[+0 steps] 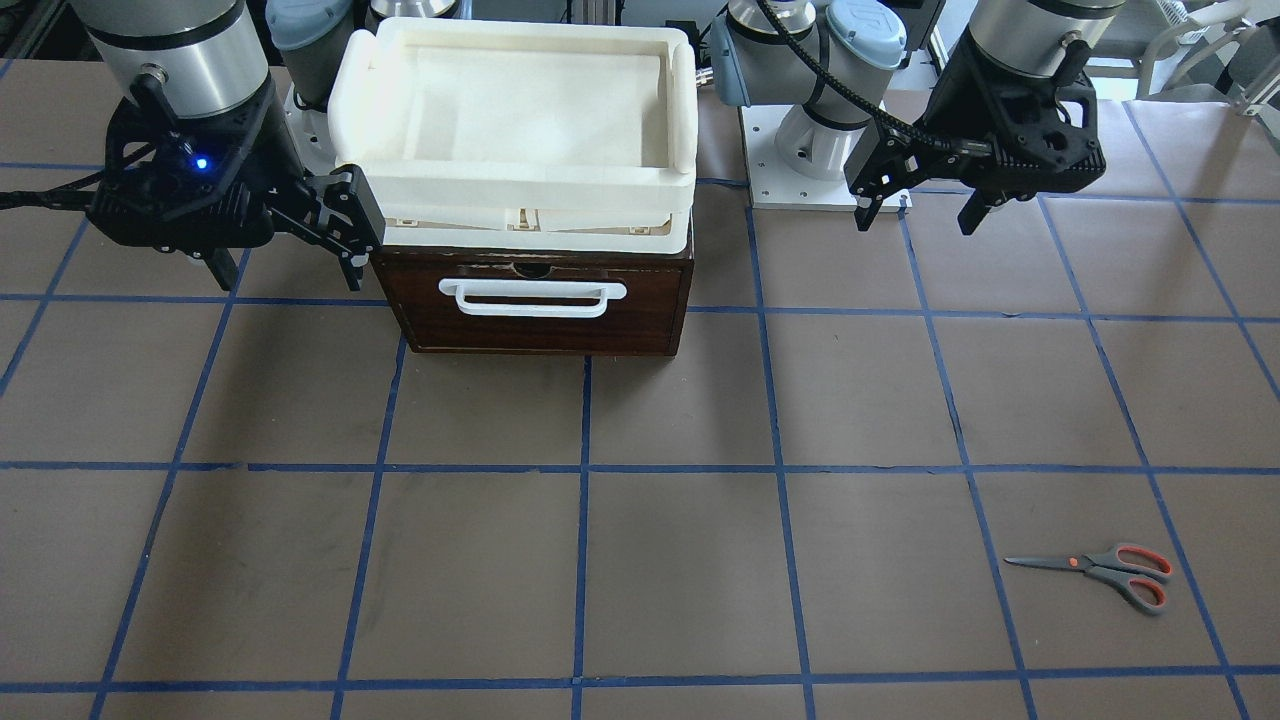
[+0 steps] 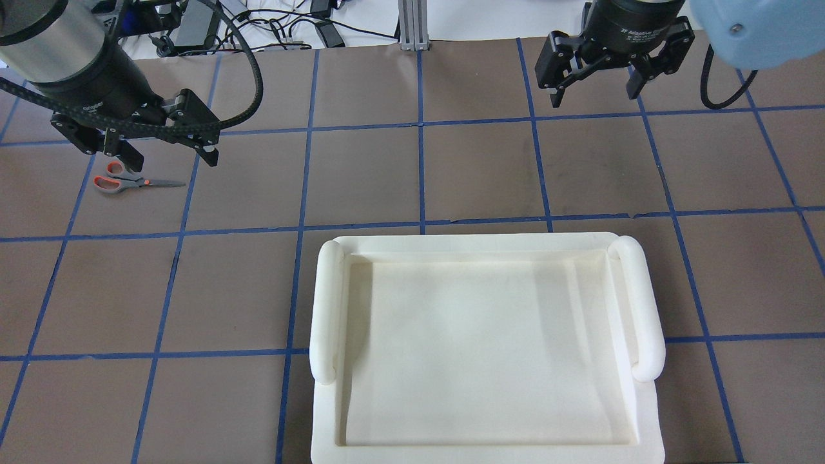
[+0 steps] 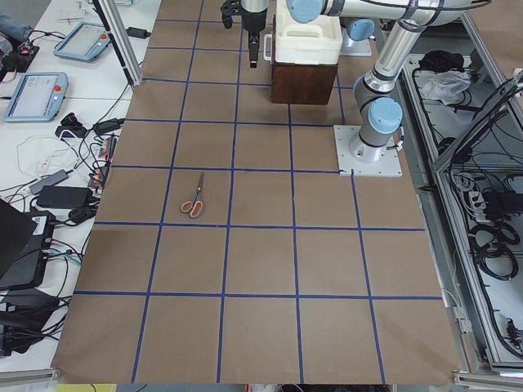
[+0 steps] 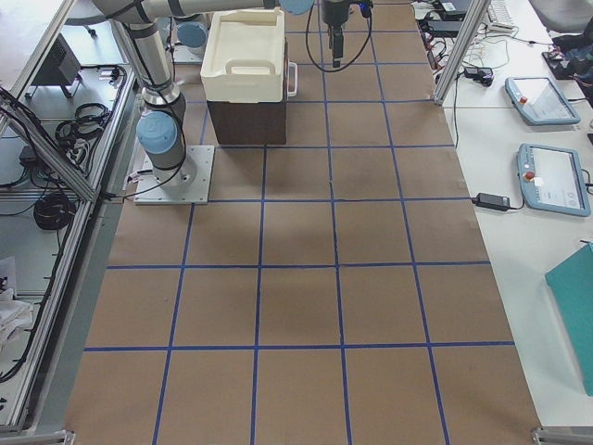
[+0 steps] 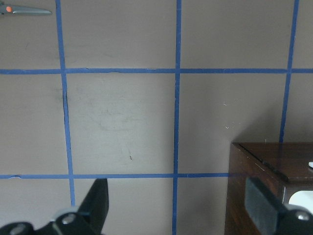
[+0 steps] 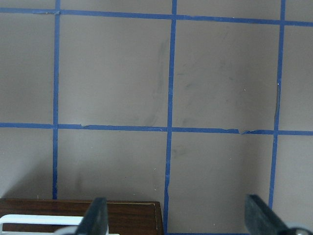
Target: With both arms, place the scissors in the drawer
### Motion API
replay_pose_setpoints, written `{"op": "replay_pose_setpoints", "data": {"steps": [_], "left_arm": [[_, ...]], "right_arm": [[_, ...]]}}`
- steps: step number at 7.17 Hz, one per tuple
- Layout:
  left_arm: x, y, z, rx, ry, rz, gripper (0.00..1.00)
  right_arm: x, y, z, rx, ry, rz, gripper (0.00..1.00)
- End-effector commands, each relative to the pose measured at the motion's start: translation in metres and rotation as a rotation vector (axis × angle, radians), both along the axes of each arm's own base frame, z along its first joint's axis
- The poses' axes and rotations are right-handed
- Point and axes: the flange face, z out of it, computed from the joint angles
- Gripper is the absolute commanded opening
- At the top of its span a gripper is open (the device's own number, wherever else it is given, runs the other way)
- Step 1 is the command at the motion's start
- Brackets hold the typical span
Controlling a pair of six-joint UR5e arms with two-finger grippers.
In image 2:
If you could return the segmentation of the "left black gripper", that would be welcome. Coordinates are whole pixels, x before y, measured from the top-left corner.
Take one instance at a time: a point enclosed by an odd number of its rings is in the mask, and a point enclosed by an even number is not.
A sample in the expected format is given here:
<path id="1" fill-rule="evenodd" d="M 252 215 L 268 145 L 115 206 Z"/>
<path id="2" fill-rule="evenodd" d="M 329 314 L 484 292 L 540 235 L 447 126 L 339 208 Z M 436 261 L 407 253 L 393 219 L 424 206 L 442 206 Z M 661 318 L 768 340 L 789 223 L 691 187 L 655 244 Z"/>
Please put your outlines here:
<path id="1" fill-rule="evenodd" d="M 157 126 L 165 124 L 167 115 L 167 127 L 184 132 L 163 135 L 161 139 L 186 145 L 209 167 L 217 166 L 219 131 L 202 126 L 219 119 L 194 91 L 182 89 L 176 97 L 163 100 L 120 46 L 104 46 L 93 59 L 84 61 L 59 51 L 45 51 L 39 56 L 49 76 L 38 77 L 37 88 L 53 102 L 85 113 Z M 52 114 L 51 126 L 87 155 L 100 152 L 115 157 L 132 173 L 144 167 L 144 156 L 116 129 L 83 126 L 62 113 Z"/>

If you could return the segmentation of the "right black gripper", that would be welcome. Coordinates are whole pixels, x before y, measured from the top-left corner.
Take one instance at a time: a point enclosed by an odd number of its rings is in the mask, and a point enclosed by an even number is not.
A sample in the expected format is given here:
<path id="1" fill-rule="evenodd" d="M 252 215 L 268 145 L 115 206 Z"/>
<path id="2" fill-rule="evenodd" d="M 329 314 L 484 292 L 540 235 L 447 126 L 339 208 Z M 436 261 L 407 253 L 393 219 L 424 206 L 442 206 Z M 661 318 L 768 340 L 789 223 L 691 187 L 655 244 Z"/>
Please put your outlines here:
<path id="1" fill-rule="evenodd" d="M 545 39 L 534 65 L 536 81 L 560 108 L 566 90 L 607 64 L 607 50 L 632 55 L 628 98 L 636 99 L 646 83 L 660 74 L 677 73 L 695 39 L 689 18 L 678 17 L 684 1 L 593 1 L 581 35 L 554 30 Z M 662 40 L 655 57 L 647 52 Z"/>

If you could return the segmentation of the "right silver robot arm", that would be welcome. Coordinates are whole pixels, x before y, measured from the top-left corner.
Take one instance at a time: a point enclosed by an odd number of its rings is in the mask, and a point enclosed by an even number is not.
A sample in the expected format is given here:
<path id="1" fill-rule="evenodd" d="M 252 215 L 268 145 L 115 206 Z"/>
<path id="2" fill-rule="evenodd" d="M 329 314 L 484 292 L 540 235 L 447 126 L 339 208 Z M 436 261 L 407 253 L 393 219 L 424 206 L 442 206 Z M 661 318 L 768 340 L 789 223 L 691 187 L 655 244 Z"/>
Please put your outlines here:
<path id="1" fill-rule="evenodd" d="M 625 86 L 639 97 L 648 82 L 677 73 L 695 41 L 683 1 L 589 1 L 581 32 L 553 30 L 534 65 L 541 89 L 559 108 L 575 82 L 604 70 L 632 68 Z M 692 1 L 694 18 L 706 32 L 699 98 L 711 110 L 727 108 L 748 91 L 760 70 L 823 51 L 822 1 Z M 722 102 L 709 98 L 713 60 L 748 70 L 745 82 Z"/>

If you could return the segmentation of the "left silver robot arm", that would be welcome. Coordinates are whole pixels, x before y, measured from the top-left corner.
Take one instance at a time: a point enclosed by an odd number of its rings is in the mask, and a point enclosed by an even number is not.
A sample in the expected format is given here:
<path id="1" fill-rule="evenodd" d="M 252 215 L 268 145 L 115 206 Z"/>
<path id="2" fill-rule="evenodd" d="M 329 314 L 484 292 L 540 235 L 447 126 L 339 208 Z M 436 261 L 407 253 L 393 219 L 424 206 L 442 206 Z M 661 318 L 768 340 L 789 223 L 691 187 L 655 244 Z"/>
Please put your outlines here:
<path id="1" fill-rule="evenodd" d="M 3 1 L 2 61 L 53 102 L 77 115 L 54 110 L 52 126 L 77 149 L 115 157 L 130 171 L 141 171 L 144 156 L 129 142 L 133 129 L 91 122 L 89 115 L 123 124 L 189 128 L 162 136 L 197 152 L 209 166 L 218 161 L 218 130 L 205 124 L 218 118 L 200 97 L 182 89 L 176 97 L 156 94 L 147 77 L 120 47 L 97 15 L 80 1 Z"/>

